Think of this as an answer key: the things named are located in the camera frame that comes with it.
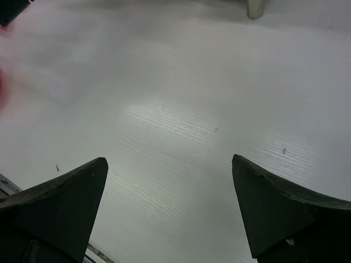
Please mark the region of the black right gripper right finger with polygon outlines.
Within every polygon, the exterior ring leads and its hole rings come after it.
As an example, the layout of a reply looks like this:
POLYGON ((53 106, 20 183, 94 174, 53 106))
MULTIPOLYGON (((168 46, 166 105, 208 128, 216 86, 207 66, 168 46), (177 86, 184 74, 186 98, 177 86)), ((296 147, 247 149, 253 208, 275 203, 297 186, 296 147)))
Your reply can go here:
POLYGON ((243 156, 233 182, 258 262, 350 262, 350 202, 279 177, 243 156))

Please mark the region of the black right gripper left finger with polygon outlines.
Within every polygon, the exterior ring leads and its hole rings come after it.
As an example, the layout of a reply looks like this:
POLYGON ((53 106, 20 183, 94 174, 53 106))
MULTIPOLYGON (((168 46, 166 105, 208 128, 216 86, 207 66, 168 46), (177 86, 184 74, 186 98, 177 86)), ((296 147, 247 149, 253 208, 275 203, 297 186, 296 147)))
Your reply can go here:
POLYGON ((104 157, 1 198, 1 262, 83 262, 108 172, 104 157))

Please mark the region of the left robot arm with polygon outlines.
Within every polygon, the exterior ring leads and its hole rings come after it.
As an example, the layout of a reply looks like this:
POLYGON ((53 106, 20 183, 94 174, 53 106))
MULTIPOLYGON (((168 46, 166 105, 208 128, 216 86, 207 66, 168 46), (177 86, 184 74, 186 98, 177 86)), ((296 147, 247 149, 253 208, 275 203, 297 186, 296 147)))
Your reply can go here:
POLYGON ((1 26, 7 27, 31 3, 32 0, 0 0, 1 26))

